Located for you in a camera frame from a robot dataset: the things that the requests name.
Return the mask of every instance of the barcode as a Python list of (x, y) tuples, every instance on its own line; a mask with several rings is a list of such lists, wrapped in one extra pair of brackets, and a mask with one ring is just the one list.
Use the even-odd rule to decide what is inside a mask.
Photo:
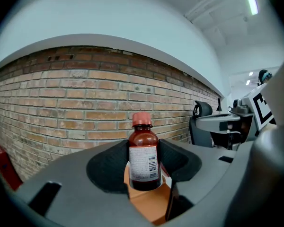
[(149, 157), (148, 158), (148, 166), (150, 169), (150, 178), (157, 176), (157, 161), (156, 157)]

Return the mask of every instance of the red object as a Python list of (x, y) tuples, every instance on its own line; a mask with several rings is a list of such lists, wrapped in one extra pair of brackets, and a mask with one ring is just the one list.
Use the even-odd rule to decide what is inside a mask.
[(10, 187), (15, 191), (23, 183), (15, 171), (6, 151), (0, 146), (0, 171)]
[(150, 191), (161, 185), (158, 137), (151, 132), (151, 116), (147, 112), (133, 115), (134, 133), (129, 137), (129, 183), (139, 191)]
[(148, 112), (138, 112), (133, 114), (133, 126), (139, 124), (151, 125), (151, 115)]

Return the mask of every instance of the person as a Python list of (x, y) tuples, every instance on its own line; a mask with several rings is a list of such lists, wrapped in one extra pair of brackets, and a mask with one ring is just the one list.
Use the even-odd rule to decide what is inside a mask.
[(259, 72), (257, 85), (260, 86), (260, 85), (268, 82), (272, 77), (273, 77), (273, 74), (271, 74), (269, 71), (261, 70)]

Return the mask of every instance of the brick wall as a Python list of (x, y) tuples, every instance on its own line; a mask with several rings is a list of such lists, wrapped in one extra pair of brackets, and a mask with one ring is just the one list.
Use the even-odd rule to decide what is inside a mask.
[(60, 47), (0, 69), (0, 144), (26, 180), (61, 155), (128, 138), (151, 113), (159, 138), (189, 141), (194, 100), (218, 95), (183, 72), (130, 52)]

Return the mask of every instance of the red bottle cap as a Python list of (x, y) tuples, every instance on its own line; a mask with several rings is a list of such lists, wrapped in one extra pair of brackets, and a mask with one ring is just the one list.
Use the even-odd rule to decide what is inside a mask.
[(151, 115), (148, 112), (138, 112), (133, 114), (133, 126), (139, 124), (150, 124)]

